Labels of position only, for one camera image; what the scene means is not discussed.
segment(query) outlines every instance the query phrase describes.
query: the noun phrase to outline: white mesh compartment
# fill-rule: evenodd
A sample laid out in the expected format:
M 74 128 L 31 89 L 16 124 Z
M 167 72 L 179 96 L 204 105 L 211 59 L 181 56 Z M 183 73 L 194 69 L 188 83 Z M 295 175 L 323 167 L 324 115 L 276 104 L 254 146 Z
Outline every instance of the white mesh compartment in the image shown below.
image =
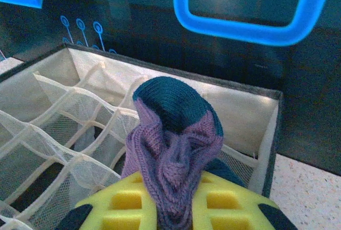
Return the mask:
M 39 91 L 39 96 L 28 94 L 32 112 L 20 109 L 20 117 L 14 118 L 10 82 L 0 85 L 12 103 L 2 104 L 11 115 L 0 111 L 0 218 L 6 222 L 0 230 L 54 229 L 79 200 L 117 182 L 119 175 L 112 169 L 125 153 L 125 138 L 139 124 L 132 95 L 156 76 L 182 80 L 212 104 L 225 132 L 226 145 L 218 158 L 250 189 L 262 191 L 276 100 L 75 49 L 63 49 L 16 76 L 13 84 L 25 84 L 20 100 L 30 91 Z M 245 155 L 253 153 L 257 159 Z M 43 183 L 49 171 L 54 178 L 19 210 L 20 199 Z

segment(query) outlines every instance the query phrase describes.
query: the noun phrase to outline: knitted sock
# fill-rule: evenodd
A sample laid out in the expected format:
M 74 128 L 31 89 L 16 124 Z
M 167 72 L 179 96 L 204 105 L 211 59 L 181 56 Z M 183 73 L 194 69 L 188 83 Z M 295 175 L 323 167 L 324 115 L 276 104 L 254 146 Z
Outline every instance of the knitted sock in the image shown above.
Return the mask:
M 157 77 L 133 95 L 140 124 L 127 136 L 122 177 L 141 171 L 161 229 L 189 229 L 205 165 L 223 144 L 212 106 L 187 84 Z

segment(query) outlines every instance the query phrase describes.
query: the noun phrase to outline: fabric storage box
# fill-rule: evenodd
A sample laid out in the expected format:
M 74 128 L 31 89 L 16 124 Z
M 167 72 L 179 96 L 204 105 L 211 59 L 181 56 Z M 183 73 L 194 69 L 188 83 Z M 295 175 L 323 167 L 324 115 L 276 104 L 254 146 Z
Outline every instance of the fabric storage box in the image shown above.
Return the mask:
M 63 44 L 0 76 L 0 229 L 53 229 L 117 182 L 139 123 L 132 94 L 156 76 L 187 83 L 213 106 L 224 130 L 218 157 L 269 197 L 281 92 Z

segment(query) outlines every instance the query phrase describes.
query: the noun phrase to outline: speckled countertop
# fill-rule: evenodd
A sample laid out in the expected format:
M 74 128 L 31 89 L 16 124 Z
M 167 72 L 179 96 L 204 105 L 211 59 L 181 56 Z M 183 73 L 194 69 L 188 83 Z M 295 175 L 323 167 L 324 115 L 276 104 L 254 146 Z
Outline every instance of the speckled countertop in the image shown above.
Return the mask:
M 21 61 L 0 62 L 0 74 Z M 341 229 L 341 177 L 276 156 L 270 199 L 298 229 Z

